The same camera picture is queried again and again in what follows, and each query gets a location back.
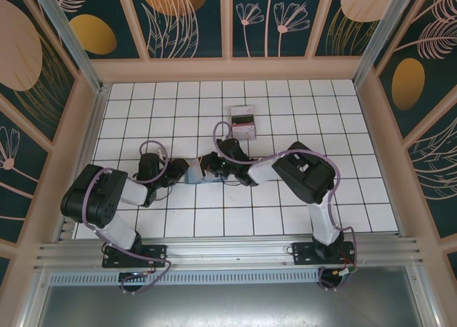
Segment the black bracket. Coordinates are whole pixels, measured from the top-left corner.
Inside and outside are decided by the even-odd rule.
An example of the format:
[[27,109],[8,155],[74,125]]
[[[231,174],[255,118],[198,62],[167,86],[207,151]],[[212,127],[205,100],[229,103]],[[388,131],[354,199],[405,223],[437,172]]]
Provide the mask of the black bracket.
[[[136,252],[139,256],[149,258],[166,259],[166,245],[142,245],[139,252]],[[125,253],[112,248],[110,246],[105,247],[103,254],[103,261],[101,262],[102,268],[149,268],[148,261],[137,259],[134,257],[127,256]],[[161,261],[154,261],[153,267],[164,268],[165,263]]]
[[293,243],[288,249],[292,250],[289,254],[293,256],[293,263],[295,265],[343,265],[344,257],[340,252],[342,252],[351,262],[354,262],[355,256],[354,244],[352,241],[344,241],[339,249],[340,252],[335,252],[332,256],[327,257],[323,257],[322,253],[319,251],[316,252],[316,243],[314,242]]

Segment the white grid floor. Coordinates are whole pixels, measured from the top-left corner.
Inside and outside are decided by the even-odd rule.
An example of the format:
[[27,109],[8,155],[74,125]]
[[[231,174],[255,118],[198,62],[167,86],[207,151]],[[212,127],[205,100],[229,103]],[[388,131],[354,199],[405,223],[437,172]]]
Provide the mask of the white grid floor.
[[[132,176],[147,138],[160,141],[172,158],[203,156],[214,151],[214,125],[229,120],[230,107],[245,104],[254,107],[258,135],[241,141],[250,157],[286,150],[298,140],[341,170],[337,221],[356,232],[398,230],[350,80],[114,84],[94,164]],[[118,210],[144,238],[312,233],[305,203],[282,181],[234,184],[178,183],[148,209],[121,203]],[[165,195],[166,189],[158,192]],[[74,235],[94,237],[84,226]]]

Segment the dark green wallpaper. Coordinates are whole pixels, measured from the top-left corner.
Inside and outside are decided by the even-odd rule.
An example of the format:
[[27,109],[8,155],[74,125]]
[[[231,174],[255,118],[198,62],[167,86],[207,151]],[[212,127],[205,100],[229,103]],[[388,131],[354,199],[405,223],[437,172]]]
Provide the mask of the dark green wallpaper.
[[304,56],[319,1],[233,0],[233,57]]
[[47,152],[0,112],[0,239],[16,243]]
[[73,75],[22,0],[0,9],[0,94],[53,140]]
[[457,233],[457,105],[408,152],[440,237]]
[[457,84],[457,0],[426,0],[379,79],[403,137]]
[[151,58],[222,57],[221,0],[133,2]]

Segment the metal floor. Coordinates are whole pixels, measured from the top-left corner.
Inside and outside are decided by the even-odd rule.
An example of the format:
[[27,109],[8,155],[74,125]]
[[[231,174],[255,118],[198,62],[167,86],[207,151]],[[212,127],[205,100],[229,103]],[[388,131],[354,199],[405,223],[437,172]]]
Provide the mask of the metal floor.
[[316,283],[157,286],[138,296],[116,287],[50,288],[41,327],[416,327],[403,268],[361,268],[337,292]]

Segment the small box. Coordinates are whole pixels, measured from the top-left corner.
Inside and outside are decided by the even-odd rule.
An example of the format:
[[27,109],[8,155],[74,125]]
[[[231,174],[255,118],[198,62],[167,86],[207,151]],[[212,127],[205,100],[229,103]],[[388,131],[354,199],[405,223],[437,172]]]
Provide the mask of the small box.
[[232,138],[248,140],[256,138],[254,110],[252,106],[230,108]]

